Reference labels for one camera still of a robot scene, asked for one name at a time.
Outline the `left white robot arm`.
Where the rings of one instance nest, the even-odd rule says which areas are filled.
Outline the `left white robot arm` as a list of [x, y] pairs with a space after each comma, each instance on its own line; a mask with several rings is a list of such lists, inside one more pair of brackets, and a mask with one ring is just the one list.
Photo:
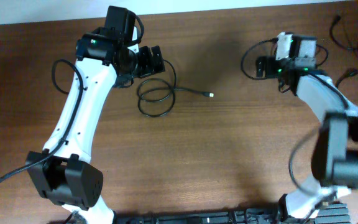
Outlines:
[[42, 198], [85, 223], [113, 223], [114, 212], [101, 192], [103, 174], [90, 164], [93, 137], [112, 88], [165, 70], [158, 46], [139, 47], [142, 34], [132, 11], [110, 6], [102, 27], [76, 44], [75, 76], [58, 123], [42, 152], [29, 152], [28, 173]]

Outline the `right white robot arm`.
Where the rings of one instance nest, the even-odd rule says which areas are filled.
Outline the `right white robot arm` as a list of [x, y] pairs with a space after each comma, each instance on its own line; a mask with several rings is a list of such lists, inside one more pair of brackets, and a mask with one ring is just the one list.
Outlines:
[[276, 223], [307, 223], [330, 202], [358, 188], [358, 106], [318, 69], [315, 37], [281, 32], [270, 42], [276, 51], [257, 59], [257, 78], [277, 78], [311, 108], [321, 124], [295, 145], [288, 161], [293, 176], [297, 150], [317, 134], [311, 175], [302, 183], [292, 178], [296, 190], [280, 198], [274, 213]]

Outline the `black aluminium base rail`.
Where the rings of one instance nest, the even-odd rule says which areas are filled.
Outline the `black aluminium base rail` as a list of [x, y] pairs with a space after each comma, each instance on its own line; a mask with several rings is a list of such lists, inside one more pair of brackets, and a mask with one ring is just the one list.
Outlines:
[[318, 210], [315, 215], [305, 218], [284, 215], [279, 209], [270, 207], [182, 215], [118, 216], [110, 222], [113, 224], [350, 224], [351, 218], [347, 205], [335, 202]]

